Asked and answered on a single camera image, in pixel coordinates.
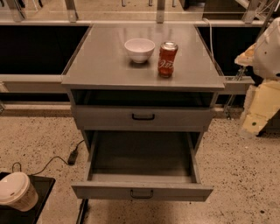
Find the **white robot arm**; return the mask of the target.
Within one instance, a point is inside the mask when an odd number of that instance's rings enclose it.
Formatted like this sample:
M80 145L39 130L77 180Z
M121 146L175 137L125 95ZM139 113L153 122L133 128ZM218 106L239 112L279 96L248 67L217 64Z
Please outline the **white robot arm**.
M280 109L280 18L234 63L253 67L254 74L263 78L257 87L249 87L241 114L241 133L256 136Z

